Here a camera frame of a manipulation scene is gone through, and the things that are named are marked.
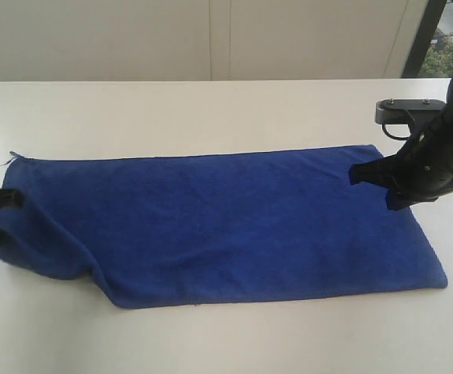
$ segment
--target microfiber towel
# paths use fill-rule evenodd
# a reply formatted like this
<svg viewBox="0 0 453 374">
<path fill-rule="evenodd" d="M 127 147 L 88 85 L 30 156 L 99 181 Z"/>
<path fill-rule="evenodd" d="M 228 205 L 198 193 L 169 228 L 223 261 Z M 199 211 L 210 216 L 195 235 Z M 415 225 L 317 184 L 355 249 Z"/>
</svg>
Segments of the microfiber towel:
<svg viewBox="0 0 453 374">
<path fill-rule="evenodd" d="M 124 308 L 327 298 L 447 279 L 410 210 L 351 186 L 343 146 L 194 157 L 44 161 L 17 156 L 0 259 L 59 279 L 89 274 Z"/>
</svg>

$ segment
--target tabletop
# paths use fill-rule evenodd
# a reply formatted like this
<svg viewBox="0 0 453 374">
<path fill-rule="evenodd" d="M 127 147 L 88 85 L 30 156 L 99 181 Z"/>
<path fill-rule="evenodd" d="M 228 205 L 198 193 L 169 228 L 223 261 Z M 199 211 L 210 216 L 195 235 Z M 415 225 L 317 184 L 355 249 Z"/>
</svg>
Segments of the tabletop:
<svg viewBox="0 0 453 374">
<path fill-rule="evenodd" d="M 374 124 L 376 101 L 443 100 L 447 86 L 0 83 L 0 165 L 10 150 L 92 159 L 371 143 L 391 154 L 402 144 Z M 453 373 L 453 194 L 413 212 L 448 275 L 444 290 L 124 310 L 90 280 L 52 280 L 0 261 L 0 374 Z"/>
</svg>

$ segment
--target robotic arm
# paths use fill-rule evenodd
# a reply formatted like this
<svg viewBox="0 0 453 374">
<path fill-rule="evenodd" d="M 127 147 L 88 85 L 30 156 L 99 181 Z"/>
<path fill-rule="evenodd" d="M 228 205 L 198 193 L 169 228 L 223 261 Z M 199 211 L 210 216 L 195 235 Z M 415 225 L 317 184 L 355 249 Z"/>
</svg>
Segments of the robotic arm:
<svg viewBox="0 0 453 374">
<path fill-rule="evenodd" d="M 349 170 L 352 185 L 368 182 L 386 188 L 390 210 L 432 202 L 453 192 L 453 78 L 447 102 L 385 100 L 377 103 L 377 123 L 407 124 L 410 137 L 397 154 Z"/>
</svg>

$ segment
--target white wall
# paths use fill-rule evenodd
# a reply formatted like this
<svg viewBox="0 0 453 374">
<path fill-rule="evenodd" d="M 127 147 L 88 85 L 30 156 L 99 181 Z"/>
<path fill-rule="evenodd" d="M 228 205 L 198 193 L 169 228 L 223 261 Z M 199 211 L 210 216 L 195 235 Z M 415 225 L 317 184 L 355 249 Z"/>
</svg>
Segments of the white wall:
<svg viewBox="0 0 453 374">
<path fill-rule="evenodd" d="M 427 0 L 0 0 L 0 80 L 398 77 Z"/>
</svg>

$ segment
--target black cable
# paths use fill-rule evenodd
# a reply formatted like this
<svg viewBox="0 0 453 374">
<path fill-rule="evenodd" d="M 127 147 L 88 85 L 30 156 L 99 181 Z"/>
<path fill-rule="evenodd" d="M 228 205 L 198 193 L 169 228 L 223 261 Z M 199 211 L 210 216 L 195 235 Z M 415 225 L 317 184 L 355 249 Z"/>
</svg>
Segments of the black cable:
<svg viewBox="0 0 453 374">
<path fill-rule="evenodd" d="M 405 140 L 408 140 L 409 139 L 409 136 L 395 136 L 395 135 L 392 135 L 387 129 L 386 129 L 386 124 L 383 123 L 382 124 L 382 131 L 384 132 L 384 134 L 388 137 L 388 138 L 391 138 L 393 140 L 401 140 L 401 141 L 405 141 Z"/>
</svg>

